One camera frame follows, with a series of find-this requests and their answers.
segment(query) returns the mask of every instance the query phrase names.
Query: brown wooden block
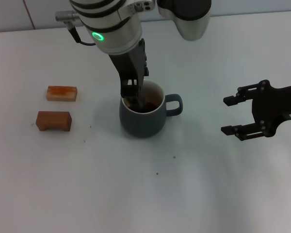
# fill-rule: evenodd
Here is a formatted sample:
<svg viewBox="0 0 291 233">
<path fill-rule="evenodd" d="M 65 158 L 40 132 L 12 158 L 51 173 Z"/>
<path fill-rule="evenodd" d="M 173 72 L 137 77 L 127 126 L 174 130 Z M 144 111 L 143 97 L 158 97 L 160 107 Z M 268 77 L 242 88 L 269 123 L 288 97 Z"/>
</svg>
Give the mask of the brown wooden block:
<svg viewBox="0 0 291 233">
<path fill-rule="evenodd" d="M 69 112 L 39 112 L 35 124 L 40 131 L 70 131 L 71 115 Z"/>
<path fill-rule="evenodd" d="M 48 101 L 76 101 L 78 90 L 74 86 L 48 86 Z"/>
</svg>

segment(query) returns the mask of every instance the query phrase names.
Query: dark liquid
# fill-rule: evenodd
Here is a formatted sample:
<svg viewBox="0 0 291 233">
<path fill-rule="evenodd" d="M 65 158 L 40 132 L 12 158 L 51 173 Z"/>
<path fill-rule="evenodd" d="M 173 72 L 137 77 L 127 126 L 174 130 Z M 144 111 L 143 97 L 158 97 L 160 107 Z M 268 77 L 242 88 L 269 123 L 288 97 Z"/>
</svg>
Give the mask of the dark liquid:
<svg viewBox="0 0 291 233">
<path fill-rule="evenodd" d="M 138 104 L 134 104 L 129 107 L 129 109 L 137 113 L 149 113 L 156 110 L 157 108 L 158 106 L 149 102 L 145 102 L 142 107 L 139 106 Z"/>
</svg>

